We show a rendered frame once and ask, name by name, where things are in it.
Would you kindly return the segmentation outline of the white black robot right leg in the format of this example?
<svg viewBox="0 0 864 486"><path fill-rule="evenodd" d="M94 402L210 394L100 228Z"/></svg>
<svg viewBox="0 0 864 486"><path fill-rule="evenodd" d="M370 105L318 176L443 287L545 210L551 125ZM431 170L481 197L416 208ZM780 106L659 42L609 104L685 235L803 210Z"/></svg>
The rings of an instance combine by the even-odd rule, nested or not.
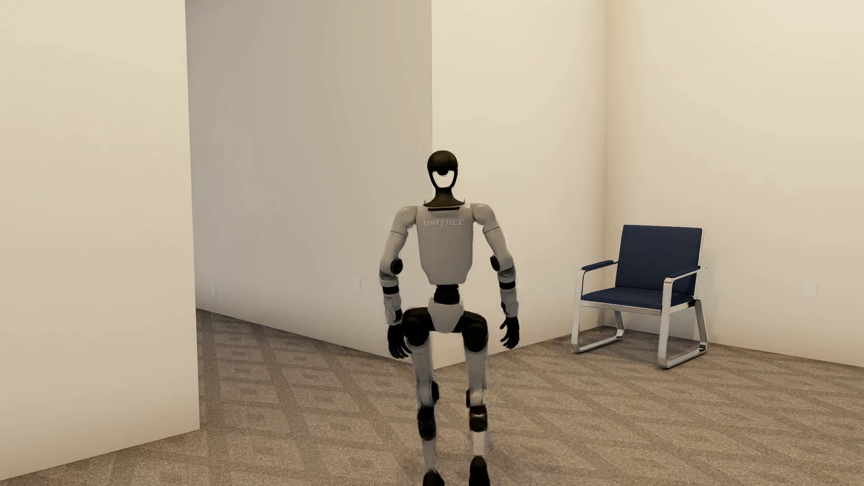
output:
<svg viewBox="0 0 864 486"><path fill-rule="evenodd" d="M434 330L434 326L427 309L419 307L405 311L402 327L407 349L411 352L416 377L416 417L426 469L423 486L444 486L445 482L437 468L438 386L434 376L429 340L429 333Z"/></svg>

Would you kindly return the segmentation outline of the white black robot leg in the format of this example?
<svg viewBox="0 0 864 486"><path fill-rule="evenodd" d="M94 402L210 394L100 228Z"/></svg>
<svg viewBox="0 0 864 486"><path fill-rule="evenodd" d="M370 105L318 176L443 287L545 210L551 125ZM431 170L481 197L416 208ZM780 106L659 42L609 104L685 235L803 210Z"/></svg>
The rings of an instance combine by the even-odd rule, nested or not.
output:
<svg viewBox="0 0 864 486"><path fill-rule="evenodd" d="M486 383L489 335L486 319L465 311L455 330L462 336L468 366L467 408L472 450L469 486L491 486L486 462L489 438Z"/></svg>
<svg viewBox="0 0 864 486"><path fill-rule="evenodd" d="M405 311L402 327L407 349L411 352L416 377L416 417L426 469L423 486L444 486L445 482L437 468L438 386L434 376L429 340L429 333L434 330L434 326L427 309L419 307Z"/></svg>

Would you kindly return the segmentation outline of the white black robot pelvis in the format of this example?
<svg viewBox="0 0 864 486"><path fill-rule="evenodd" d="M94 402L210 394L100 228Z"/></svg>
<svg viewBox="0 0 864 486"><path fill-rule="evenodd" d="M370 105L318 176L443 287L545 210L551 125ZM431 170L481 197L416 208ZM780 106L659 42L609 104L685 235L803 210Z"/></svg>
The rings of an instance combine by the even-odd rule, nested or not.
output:
<svg viewBox="0 0 864 486"><path fill-rule="evenodd" d="M428 301L427 313L435 331L444 334L452 333L464 314L459 285L438 285L434 296Z"/></svg>

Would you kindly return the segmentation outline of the white black robot left leg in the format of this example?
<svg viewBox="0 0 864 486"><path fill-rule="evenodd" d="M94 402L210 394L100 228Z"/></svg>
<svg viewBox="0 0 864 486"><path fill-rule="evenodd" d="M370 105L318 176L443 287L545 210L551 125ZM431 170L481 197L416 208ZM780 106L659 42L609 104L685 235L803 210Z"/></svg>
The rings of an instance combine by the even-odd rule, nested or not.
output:
<svg viewBox="0 0 864 486"><path fill-rule="evenodd" d="M491 486L486 462L489 438L486 383L489 335L486 319L465 311L455 330L462 336L468 366L467 408L472 450L469 486Z"/></svg>

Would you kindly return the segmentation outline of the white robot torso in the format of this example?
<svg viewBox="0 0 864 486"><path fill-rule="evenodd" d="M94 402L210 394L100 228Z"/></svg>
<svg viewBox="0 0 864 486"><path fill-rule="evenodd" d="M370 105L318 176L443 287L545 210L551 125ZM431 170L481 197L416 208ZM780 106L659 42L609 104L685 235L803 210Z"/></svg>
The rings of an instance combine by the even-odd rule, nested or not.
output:
<svg viewBox="0 0 864 486"><path fill-rule="evenodd" d="M459 207L419 206L416 232L421 267L430 284L463 284L473 259L473 213Z"/></svg>

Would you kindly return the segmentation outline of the black robot head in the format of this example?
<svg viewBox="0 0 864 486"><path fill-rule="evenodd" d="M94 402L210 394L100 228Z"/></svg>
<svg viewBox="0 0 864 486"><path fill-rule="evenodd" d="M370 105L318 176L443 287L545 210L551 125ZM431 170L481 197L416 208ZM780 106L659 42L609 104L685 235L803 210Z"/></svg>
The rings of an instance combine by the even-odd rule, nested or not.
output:
<svg viewBox="0 0 864 486"><path fill-rule="evenodd" d="M431 201L424 204L426 207L433 208L434 210L444 210L448 207L460 207L464 204L463 201L457 200L452 193L459 171L457 158L452 152L438 150L432 153L427 160L427 171L436 194ZM436 179L436 176L443 178L448 175L451 178L446 185Z"/></svg>

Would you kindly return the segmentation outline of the navy chair with chrome frame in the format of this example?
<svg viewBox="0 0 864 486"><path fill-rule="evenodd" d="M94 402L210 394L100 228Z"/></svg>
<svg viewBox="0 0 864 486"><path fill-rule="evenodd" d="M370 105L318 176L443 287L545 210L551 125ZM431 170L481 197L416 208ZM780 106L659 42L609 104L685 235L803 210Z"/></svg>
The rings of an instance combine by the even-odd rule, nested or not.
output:
<svg viewBox="0 0 864 486"><path fill-rule="evenodd" d="M622 313L657 315L660 318L657 361L671 369L707 350L707 328L702 301L697 297L697 272L704 232L699 227L625 225L619 259L584 266L578 274L570 348L584 353L618 341L625 332ZM585 275L592 270L617 266L614 286L584 293ZM581 310L584 307L612 311L616 332L607 339L579 345ZM667 356L671 315L692 308L699 341L697 348Z"/></svg>

